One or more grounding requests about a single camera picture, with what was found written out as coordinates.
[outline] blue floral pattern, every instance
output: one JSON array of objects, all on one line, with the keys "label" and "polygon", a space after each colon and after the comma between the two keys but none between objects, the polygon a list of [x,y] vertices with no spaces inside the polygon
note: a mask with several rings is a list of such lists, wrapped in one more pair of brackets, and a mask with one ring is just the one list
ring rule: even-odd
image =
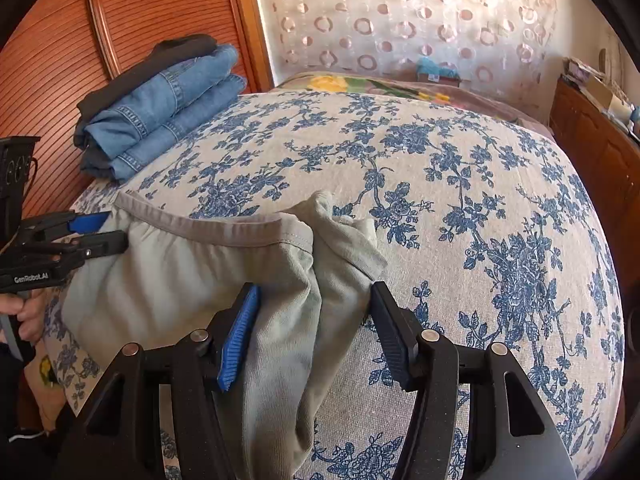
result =
[{"label": "blue floral pattern", "polygon": [[[554,418],[578,477],[600,461],[622,383],[622,310],[593,205],[551,140],[451,107],[279,91],[242,96],[124,189],[202,219],[273,212],[330,190],[335,215],[374,218],[398,303],[455,343],[505,343]],[[95,182],[76,209],[107,209],[117,190]],[[62,296],[47,311],[46,343],[77,411],[100,370],[66,330],[61,303]],[[365,319],[296,477],[390,478],[414,398],[392,381]],[[458,407],[452,479],[461,477],[466,451],[462,387]]]}]

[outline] cardboard box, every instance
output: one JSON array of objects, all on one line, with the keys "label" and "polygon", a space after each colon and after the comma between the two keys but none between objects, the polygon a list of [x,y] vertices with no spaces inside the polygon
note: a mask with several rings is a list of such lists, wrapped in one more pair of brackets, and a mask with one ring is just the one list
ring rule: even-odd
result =
[{"label": "cardboard box", "polygon": [[608,110],[615,118],[627,124],[631,118],[632,109],[627,103],[624,103],[615,95],[602,81],[591,74],[585,89],[589,92],[602,108]]}]

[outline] white cable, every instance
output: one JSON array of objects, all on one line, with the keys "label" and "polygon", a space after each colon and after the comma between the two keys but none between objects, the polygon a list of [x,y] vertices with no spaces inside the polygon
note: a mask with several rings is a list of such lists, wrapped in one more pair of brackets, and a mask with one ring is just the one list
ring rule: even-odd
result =
[{"label": "white cable", "polygon": [[17,434],[17,435],[9,437],[9,443],[13,442],[14,440],[18,440],[19,438],[23,438],[25,440],[31,440],[32,438],[38,438],[39,436],[43,436],[44,434],[45,434],[44,430],[42,430],[40,433],[35,433],[35,434],[32,434],[32,435]]}]

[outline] wooden slat panel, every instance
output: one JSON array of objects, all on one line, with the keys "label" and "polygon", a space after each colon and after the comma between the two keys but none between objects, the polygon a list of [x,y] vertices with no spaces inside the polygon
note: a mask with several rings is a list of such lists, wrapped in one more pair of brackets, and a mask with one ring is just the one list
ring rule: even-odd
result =
[{"label": "wooden slat panel", "polygon": [[38,0],[0,52],[0,136],[37,135],[23,216],[69,208],[91,181],[73,146],[76,104],[107,83],[84,0]]},{"label": "wooden slat panel", "polygon": [[231,0],[102,0],[111,40],[123,70],[140,62],[162,40],[206,33],[239,53],[233,72],[255,81],[241,23]]}]

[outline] blue denim jeans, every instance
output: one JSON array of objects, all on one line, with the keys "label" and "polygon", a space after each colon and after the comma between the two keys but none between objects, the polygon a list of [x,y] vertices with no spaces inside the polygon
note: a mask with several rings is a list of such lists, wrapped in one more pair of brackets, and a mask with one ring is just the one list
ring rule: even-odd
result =
[{"label": "blue denim jeans", "polygon": [[188,133],[227,108],[245,87],[244,78],[231,74],[113,160],[97,147],[89,146],[82,154],[80,169],[122,184]]},{"label": "blue denim jeans", "polygon": [[210,56],[175,64],[97,114],[84,128],[87,149],[100,149],[114,159],[145,139],[191,105],[207,89],[226,78],[238,61],[229,44]]}]

